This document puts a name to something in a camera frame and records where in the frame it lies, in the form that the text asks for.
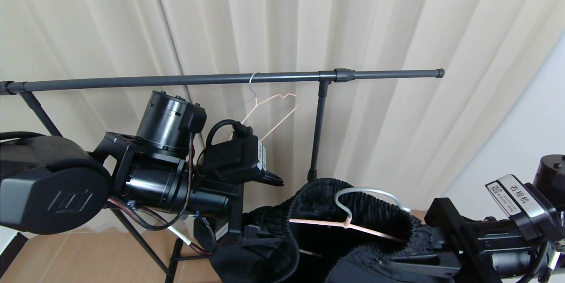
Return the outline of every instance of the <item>qr code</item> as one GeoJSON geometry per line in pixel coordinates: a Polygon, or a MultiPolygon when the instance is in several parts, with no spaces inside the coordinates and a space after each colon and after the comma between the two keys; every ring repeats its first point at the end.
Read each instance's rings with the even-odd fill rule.
{"type": "Polygon", "coordinates": [[[502,192],[502,188],[498,185],[492,186],[491,190],[493,191],[493,194],[498,194],[499,192],[502,192]]]}

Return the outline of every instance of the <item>vertical support post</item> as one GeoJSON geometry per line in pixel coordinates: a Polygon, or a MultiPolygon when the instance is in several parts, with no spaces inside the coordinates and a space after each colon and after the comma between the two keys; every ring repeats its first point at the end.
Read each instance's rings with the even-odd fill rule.
{"type": "Polygon", "coordinates": [[[139,234],[139,232],[137,232],[137,230],[133,227],[133,225],[129,222],[129,220],[123,215],[123,213],[121,213],[121,211],[116,210],[114,208],[112,208],[112,212],[116,216],[117,220],[119,220],[121,224],[124,225],[124,227],[129,231],[129,233],[133,235],[133,237],[143,247],[143,249],[145,249],[145,251],[151,256],[151,258],[153,258],[153,261],[155,261],[155,263],[157,263],[157,265],[161,267],[161,270],[163,270],[163,272],[165,272],[165,274],[167,275],[167,279],[171,277],[172,273],[168,269],[167,265],[165,265],[165,263],[161,261],[161,259],[155,253],[155,251],[151,249],[147,241],[143,239],[143,237],[139,234]]]}
{"type": "Polygon", "coordinates": [[[317,165],[317,155],[320,150],[321,125],[324,120],[325,98],[328,95],[328,86],[330,83],[331,83],[330,80],[321,80],[320,86],[318,88],[318,105],[316,110],[316,125],[314,126],[312,161],[310,162],[310,169],[308,171],[309,182],[317,179],[316,165],[317,165]]]}
{"type": "Polygon", "coordinates": [[[62,136],[61,132],[59,132],[55,124],[53,124],[51,118],[49,118],[47,113],[45,113],[45,110],[41,107],[41,103],[39,103],[32,92],[20,92],[20,95],[48,130],[49,134],[51,134],[52,136],[62,136]]]}

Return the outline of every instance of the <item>clothing rack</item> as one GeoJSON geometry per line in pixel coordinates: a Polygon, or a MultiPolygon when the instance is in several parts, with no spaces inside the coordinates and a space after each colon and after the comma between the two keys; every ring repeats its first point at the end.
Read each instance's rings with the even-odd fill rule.
{"type": "MultiPolygon", "coordinates": [[[[307,82],[317,81],[318,100],[316,109],[316,122],[314,126],[314,137],[310,168],[307,181],[317,179],[317,157],[320,148],[321,128],[324,119],[325,99],[328,95],[328,87],[331,83],[349,82],[362,79],[392,79],[392,78],[442,78],[445,72],[442,68],[431,70],[392,70],[392,71],[355,71],[347,68],[337,68],[331,71],[319,72],[273,72],[273,73],[234,73],[234,74],[206,74],[206,75],[166,75],[166,76],[129,76],[115,78],[93,78],[93,79],[69,79],[48,80],[34,82],[0,82],[0,95],[19,94],[29,108],[36,114],[37,118],[47,128],[49,134],[62,136],[51,118],[41,107],[40,102],[33,94],[35,91],[76,90],[91,88],[125,88],[125,87],[149,87],[149,86],[192,86],[202,84],[233,84],[248,83],[274,83],[274,82],[307,82]]],[[[169,266],[157,256],[155,251],[143,239],[123,213],[113,210],[118,220],[135,237],[137,242],[147,251],[161,267],[166,275],[165,283],[172,283],[175,279],[177,264],[182,260],[202,259],[202,256],[182,257],[180,255],[182,240],[175,241],[173,254],[169,266]]]]}

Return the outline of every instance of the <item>clothes hanger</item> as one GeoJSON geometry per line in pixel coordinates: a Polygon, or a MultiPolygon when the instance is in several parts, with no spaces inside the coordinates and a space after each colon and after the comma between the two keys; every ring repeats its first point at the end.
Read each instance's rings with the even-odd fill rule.
{"type": "Polygon", "coordinates": [[[389,234],[386,234],[386,233],[382,233],[382,232],[379,232],[379,231],[375,231],[375,230],[367,229],[365,227],[361,227],[361,226],[358,226],[358,225],[351,224],[351,222],[353,221],[353,213],[351,213],[351,210],[349,208],[345,207],[345,205],[343,205],[341,202],[339,202],[339,197],[343,194],[349,194],[350,192],[359,192],[359,191],[376,192],[377,194],[388,196],[388,197],[392,198],[397,203],[398,207],[400,207],[402,210],[404,210],[406,212],[411,212],[411,210],[409,208],[404,207],[402,205],[402,203],[400,202],[400,199],[398,199],[395,195],[390,194],[386,191],[383,191],[383,190],[380,190],[380,189],[375,189],[375,188],[368,188],[368,187],[351,187],[351,188],[339,190],[337,193],[335,193],[335,196],[333,198],[333,200],[335,201],[335,204],[339,208],[341,208],[345,212],[347,212],[347,218],[343,222],[339,223],[337,221],[308,220],[308,219],[289,219],[289,222],[291,222],[291,223],[305,223],[305,224],[309,224],[309,225],[339,226],[339,227],[343,227],[345,229],[354,229],[354,230],[357,230],[357,231],[369,233],[369,234],[372,234],[372,235],[377,235],[379,237],[391,239],[391,240],[394,240],[394,241],[399,241],[399,242],[402,242],[402,243],[406,242],[405,240],[399,239],[397,237],[393,237],[392,235],[389,235],[389,234]]]}
{"type": "Polygon", "coordinates": [[[271,96],[270,98],[267,98],[261,102],[258,102],[258,98],[257,98],[257,93],[255,93],[255,91],[253,91],[253,88],[251,87],[251,81],[253,80],[253,77],[258,74],[259,72],[255,72],[254,74],[251,75],[251,77],[249,78],[249,91],[251,91],[253,93],[253,95],[255,96],[255,106],[253,106],[252,110],[249,111],[249,113],[247,114],[247,116],[245,116],[245,118],[242,120],[242,124],[246,122],[246,120],[249,118],[249,116],[251,116],[251,114],[261,105],[264,104],[266,102],[269,102],[270,100],[272,100],[273,98],[286,98],[287,96],[293,96],[296,104],[294,106],[294,109],[292,109],[285,117],[282,118],[282,120],[280,120],[277,125],[275,125],[273,128],[271,128],[271,130],[269,132],[267,132],[267,134],[265,134],[265,136],[263,136],[261,138],[261,141],[263,141],[267,136],[269,136],[269,134],[271,134],[275,128],[278,128],[279,125],[281,125],[292,113],[295,112],[295,110],[298,108],[298,97],[296,96],[296,94],[292,94],[292,93],[287,93],[284,96],[282,94],[275,94],[274,96],[271,96]]]}

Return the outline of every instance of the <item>curtain fold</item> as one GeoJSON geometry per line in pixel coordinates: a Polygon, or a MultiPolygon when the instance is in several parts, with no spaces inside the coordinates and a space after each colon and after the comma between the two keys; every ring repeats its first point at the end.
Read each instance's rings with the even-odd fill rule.
{"type": "MultiPolygon", "coordinates": [[[[318,176],[379,187],[415,209],[441,196],[504,118],[565,30],[565,0],[1,0],[2,80],[444,68],[443,79],[331,84],[318,176]]],[[[304,183],[317,83],[251,84],[268,168],[285,187],[246,185],[245,208],[304,183]]],[[[135,134],[151,90],[189,98],[203,132],[254,106],[247,84],[38,92],[85,150],[105,131],[135,134]]],[[[46,132],[22,100],[0,99],[2,131],[46,132]]],[[[220,130],[215,140],[228,138],[220,130]]],[[[202,150],[202,139],[196,141],[202,150]]],[[[117,226],[110,214],[87,226],[117,226]]]]}

